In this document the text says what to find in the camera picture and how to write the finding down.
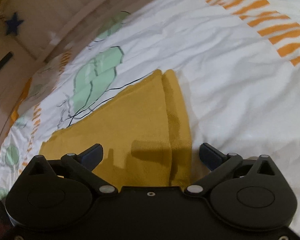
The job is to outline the mustard yellow knit sweater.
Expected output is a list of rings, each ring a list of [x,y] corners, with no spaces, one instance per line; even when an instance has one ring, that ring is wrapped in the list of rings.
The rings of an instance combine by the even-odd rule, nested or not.
[[[41,145],[47,159],[81,153],[94,144],[103,159],[94,174],[123,186],[187,187],[208,174],[192,147],[181,88],[173,70],[154,71]]]

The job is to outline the white leaf-print duvet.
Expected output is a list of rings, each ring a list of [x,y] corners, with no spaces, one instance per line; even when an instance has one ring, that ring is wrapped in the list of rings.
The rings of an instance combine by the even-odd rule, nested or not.
[[[271,157],[297,199],[290,225],[231,225],[185,194],[189,185],[116,187],[86,220],[15,224],[6,197],[41,145],[156,70],[175,72],[198,157],[205,142],[243,159]],[[81,50],[31,77],[0,148],[0,238],[300,239],[300,12],[273,0],[150,0],[115,11]]]

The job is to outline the dark blue star decoration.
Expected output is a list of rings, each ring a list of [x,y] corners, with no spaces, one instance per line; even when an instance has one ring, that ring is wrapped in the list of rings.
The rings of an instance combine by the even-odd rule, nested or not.
[[[9,20],[6,20],[6,35],[13,34],[14,36],[18,35],[19,26],[24,22],[18,16],[17,12],[14,12],[12,17]]]

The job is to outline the beige wooden bed frame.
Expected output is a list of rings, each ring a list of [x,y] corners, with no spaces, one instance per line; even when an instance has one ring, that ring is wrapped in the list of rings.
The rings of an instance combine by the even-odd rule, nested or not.
[[[0,147],[8,120],[28,79],[49,59],[69,48],[79,51],[102,21],[117,10],[137,9],[150,0],[0,0]],[[24,22],[6,35],[13,13]]]

